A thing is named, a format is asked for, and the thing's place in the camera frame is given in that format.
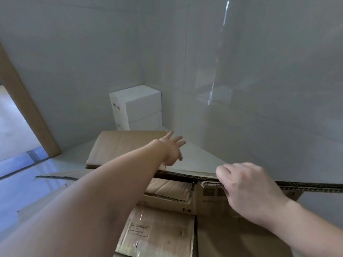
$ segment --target printed symbol on white box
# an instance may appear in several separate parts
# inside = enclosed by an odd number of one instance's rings
[[[143,237],[148,237],[150,231],[149,226],[145,225],[137,225],[137,224],[130,224],[128,234],[139,235]]]

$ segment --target gray wall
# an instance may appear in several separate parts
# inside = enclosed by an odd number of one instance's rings
[[[230,0],[223,25],[226,5],[159,0],[140,15],[163,124],[276,180],[343,183],[343,0]],[[342,194],[300,202],[343,228]]]
[[[139,85],[136,0],[0,0],[0,41],[62,150],[115,129]]]

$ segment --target white cardboard box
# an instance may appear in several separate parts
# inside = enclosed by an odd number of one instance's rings
[[[109,94],[118,130],[154,130],[162,125],[161,91],[140,85]]]

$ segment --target person's left hand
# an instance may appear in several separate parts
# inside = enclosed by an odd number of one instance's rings
[[[171,138],[174,131],[170,131],[166,136],[159,139],[162,143],[163,148],[166,150],[166,157],[163,164],[166,166],[172,166],[177,159],[182,160],[182,154],[180,147],[186,143],[186,141],[181,140],[182,136],[177,136]]]

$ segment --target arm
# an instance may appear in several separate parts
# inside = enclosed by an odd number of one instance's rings
[[[182,160],[181,136],[114,159],[64,191],[0,245],[2,256],[113,256],[125,222],[164,163]]]
[[[342,256],[343,231],[287,198],[259,166],[219,166],[230,206],[249,221],[269,229],[307,257]]]

